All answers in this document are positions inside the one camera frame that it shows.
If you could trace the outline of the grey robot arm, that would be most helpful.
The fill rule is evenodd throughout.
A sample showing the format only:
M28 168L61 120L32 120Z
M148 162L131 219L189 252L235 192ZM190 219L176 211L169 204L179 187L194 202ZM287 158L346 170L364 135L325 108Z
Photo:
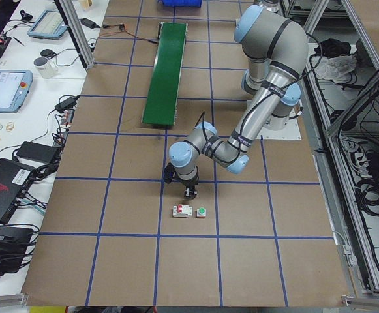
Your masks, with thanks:
M197 196L200 155L228 172L239 174L244 170L250 147L288 88L301 79L306 66L309 40L302 26L260 5L251 5L242 13L234 41L249 60L241 80L241 88L248 96L242 100L245 111L238 124L223 140L211 123L200 119L187 137L173 143L168 151L164 180L182 183L186 199Z

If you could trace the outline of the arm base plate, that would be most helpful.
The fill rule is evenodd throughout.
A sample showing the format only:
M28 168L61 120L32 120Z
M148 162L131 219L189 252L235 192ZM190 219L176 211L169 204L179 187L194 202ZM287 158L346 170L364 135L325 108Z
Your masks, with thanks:
M257 135L257 139L301 140L297 119L290 119L295 114L295 110L292 109L289 117L278 118L271 115Z

